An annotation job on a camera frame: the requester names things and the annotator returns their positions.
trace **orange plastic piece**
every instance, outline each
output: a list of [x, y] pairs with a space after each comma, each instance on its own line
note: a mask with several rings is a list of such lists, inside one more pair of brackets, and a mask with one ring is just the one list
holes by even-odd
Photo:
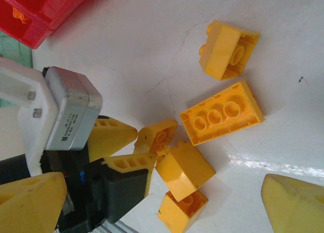
[[25, 16], [23, 13], [21, 13], [19, 10], [15, 8], [13, 8], [12, 15], [14, 16], [15, 19], [20, 19], [23, 24], [27, 24], [26, 21], [29, 20], [27, 16]]
[[203, 71], [218, 80], [242, 74], [260, 33], [215, 20], [207, 28], [207, 41], [199, 50]]
[[180, 118], [194, 146], [264, 121], [246, 81], [193, 106]]
[[177, 126], [175, 120], [167, 119], [142, 128], [138, 132], [134, 153], [155, 153], [168, 148]]
[[324, 232], [324, 186], [267, 174], [261, 197], [274, 233]]
[[190, 142], [178, 145], [177, 148], [169, 147], [155, 168], [179, 202], [197, 191], [216, 172]]
[[52, 233], [65, 198], [60, 172], [0, 185], [0, 232]]
[[199, 191], [179, 202], [169, 191], [163, 198], [157, 216], [172, 233], [183, 233], [197, 221], [207, 202], [208, 199]]

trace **yellow lego brick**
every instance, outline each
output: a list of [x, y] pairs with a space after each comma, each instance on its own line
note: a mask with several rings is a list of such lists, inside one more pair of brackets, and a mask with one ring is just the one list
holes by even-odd
[[205, 73], [218, 80], [242, 74], [260, 33], [215, 20], [207, 28], [207, 41], [199, 50]]
[[102, 162], [103, 165], [107, 164], [108, 167], [120, 172], [127, 173], [147, 169], [148, 176], [146, 182], [145, 197], [148, 195], [151, 183], [151, 176], [156, 161], [156, 154], [128, 154], [125, 156], [111, 156], [105, 157]]
[[97, 119], [88, 138], [90, 162], [111, 156], [137, 138], [137, 130], [113, 118]]
[[208, 199], [199, 191], [179, 202], [169, 191], [163, 198], [157, 216], [171, 233], [183, 233], [197, 221], [207, 202]]
[[180, 118], [194, 146], [264, 121], [246, 81], [193, 106]]
[[155, 168], [177, 201], [198, 190], [216, 173], [190, 142], [168, 148]]
[[261, 197], [274, 233], [323, 233], [324, 187], [268, 174]]
[[154, 153], [168, 148], [178, 123], [173, 119], [142, 128], [138, 133], [134, 153]]
[[60, 172], [0, 185], [0, 232], [52, 233], [65, 198]]

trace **yellow triangular block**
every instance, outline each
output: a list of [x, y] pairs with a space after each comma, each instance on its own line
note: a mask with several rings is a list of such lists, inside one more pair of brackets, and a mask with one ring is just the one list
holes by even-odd
[[0, 232], [52, 233], [65, 198], [60, 172], [0, 185]]
[[88, 138], [90, 162], [111, 156], [137, 138], [137, 130], [113, 118], [97, 119]]
[[275, 233], [323, 233], [324, 187], [267, 174], [261, 197]]
[[138, 171], [147, 169], [147, 182], [145, 197], [148, 195], [150, 189], [151, 176], [156, 161], [156, 154], [154, 153], [140, 153], [140, 154], [128, 154], [125, 156], [111, 156], [105, 157], [102, 164], [107, 164], [108, 167], [120, 172], [127, 173], [132, 171]]

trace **lego stud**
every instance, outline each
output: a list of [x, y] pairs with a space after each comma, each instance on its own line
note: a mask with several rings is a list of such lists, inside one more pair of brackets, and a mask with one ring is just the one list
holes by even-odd
[[204, 131], [207, 128], [206, 119], [204, 119], [202, 116], [197, 116], [193, 123], [195, 128], [199, 131]]
[[160, 131], [156, 133], [155, 140], [157, 143], [161, 143], [167, 136], [165, 131]]
[[201, 55], [203, 54], [203, 52], [204, 52], [205, 45], [206, 45], [206, 44], [203, 44], [203, 45], [201, 46], [201, 48], [199, 49], [199, 55], [200, 55], [200, 56], [201, 56]]
[[192, 205], [192, 203], [193, 203], [192, 195], [189, 195], [188, 197], [179, 201], [178, 206], [180, 209], [182, 209], [183, 212], [187, 212], [190, 206]]
[[241, 60], [243, 53], [244, 53], [244, 46], [237, 45], [235, 47], [233, 55], [231, 56], [231, 59], [229, 60], [229, 64], [237, 65], [238, 62]]
[[241, 110], [242, 105], [239, 102], [236, 101], [228, 101], [223, 108], [224, 114], [228, 118], [236, 118], [238, 117], [242, 110]]
[[210, 23], [207, 27], [207, 31], [206, 31], [206, 34], [209, 35], [210, 32], [212, 31], [212, 28], [213, 28], [213, 23]]
[[217, 125], [223, 122], [223, 115], [218, 110], [211, 110], [207, 114], [207, 119], [210, 124]]

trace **crack on surface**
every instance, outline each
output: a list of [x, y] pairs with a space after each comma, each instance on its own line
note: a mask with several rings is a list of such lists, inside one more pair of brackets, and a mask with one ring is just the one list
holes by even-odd
[[170, 79], [170, 78], [164, 78], [164, 79], [162, 79], [160, 82], [157, 83], [157, 85], [154, 86], [153, 89], [150, 89], [150, 90], [146, 91], [145, 93], [148, 94], [148, 93], [152, 92], [152, 91], [155, 90], [155, 88], [158, 87], [158, 86], [159, 86], [159, 85], [160, 85], [164, 80], [168, 80], [168, 79]]
[[189, 34], [191, 33], [191, 31], [195, 28], [195, 27], [197, 27], [197, 26], [199, 26], [199, 25], [201, 25], [201, 24], [204, 24], [204, 23], [209, 23], [213, 18], [214, 18], [214, 16], [219, 12], [219, 10], [225, 5], [225, 4], [227, 4], [228, 2], [229, 2], [230, 0], [227, 0], [227, 1], [225, 1], [224, 3], [223, 3], [223, 5], [221, 5], [207, 20], [205, 20], [205, 21], [202, 21], [202, 22], [199, 22], [199, 23], [197, 23], [197, 24], [195, 24], [195, 25], [193, 25], [190, 29], [188, 29], [188, 30], [186, 30], [185, 31], [185, 37], [184, 37], [184, 39], [183, 39], [183, 41], [182, 41], [182, 44], [181, 44], [181, 47], [180, 47], [180, 49], [176, 52], [176, 54], [174, 55], [174, 57], [173, 57], [173, 63], [175, 63], [175, 61], [176, 61], [176, 58], [177, 58], [177, 55], [179, 54], [179, 52], [182, 50], [182, 48], [184, 47], [184, 44], [185, 44], [185, 42], [186, 42], [186, 40], [187, 40], [187, 37], [189, 36]]
[[170, 80], [170, 78], [167, 80], [168, 91], [169, 91], [169, 99], [170, 99], [170, 103], [171, 103], [172, 108], [173, 108], [173, 114], [174, 114], [174, 116], [176, 116], [176, 110], [175, 110], [175, 108], [174, 108], [174, 103], [173, 103], [173, 101], [172, 101], [171, 92], [170, 92], [169, 80]]

